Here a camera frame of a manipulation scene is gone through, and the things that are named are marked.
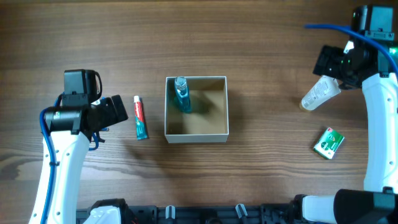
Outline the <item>white lotion tube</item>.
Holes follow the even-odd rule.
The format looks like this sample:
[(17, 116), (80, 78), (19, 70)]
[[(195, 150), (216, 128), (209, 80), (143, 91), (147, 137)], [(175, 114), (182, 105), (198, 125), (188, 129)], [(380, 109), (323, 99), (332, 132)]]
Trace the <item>white lotion tube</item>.
[(307, 111), (313, 111), (341, 93), (337, 79), (322, 75), (311, 90), (302, 98), (300, 107)]

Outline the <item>blue mouthwash bottle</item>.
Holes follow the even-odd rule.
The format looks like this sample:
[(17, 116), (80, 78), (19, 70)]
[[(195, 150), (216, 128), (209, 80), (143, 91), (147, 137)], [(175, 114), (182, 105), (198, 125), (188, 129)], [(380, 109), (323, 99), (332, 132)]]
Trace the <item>blue mouthwash bottle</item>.
[(184, 113), (191, 113), (192, 106), (187, 79), (185, 77), (177, 77), (174, 81), (174, 88), (180, 110)]

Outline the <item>green white small box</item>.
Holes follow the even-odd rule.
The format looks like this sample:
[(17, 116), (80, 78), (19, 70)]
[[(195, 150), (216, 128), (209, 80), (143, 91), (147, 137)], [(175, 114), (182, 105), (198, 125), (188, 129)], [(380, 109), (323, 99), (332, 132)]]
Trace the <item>green white small box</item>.
[(342, 134), (328, 127), (314, 145), (313, 150), (325, 159), (330, 160), (344, 139), (345, 137)]

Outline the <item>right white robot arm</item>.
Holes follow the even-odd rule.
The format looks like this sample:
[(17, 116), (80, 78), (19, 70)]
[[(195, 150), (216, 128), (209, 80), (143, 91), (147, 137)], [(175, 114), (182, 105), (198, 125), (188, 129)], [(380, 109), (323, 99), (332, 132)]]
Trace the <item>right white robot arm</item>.
[(330, 196), (297, 195), (289, 223), (397, 222), (397, 42), (390, 6), (364, 5), (350, 26), (329, 25), (349, 36), (345, 48), (324, 46), (313, 73), (318, 83), (301, 100), (314, 110), (341, 90), (360, 89), (368, 116), (368, 164), (362, 190)]

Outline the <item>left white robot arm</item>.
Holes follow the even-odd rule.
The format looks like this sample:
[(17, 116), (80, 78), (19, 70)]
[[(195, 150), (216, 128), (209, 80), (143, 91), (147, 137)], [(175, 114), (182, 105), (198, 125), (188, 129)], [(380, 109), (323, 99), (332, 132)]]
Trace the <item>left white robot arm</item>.
[(119, 95), (104, 98), (94, 70), (66, 70), (64, 91), (40, 112), (43, 163), (30, 223), (74, 223), (81, 170), (100, 131), (128, 119)]

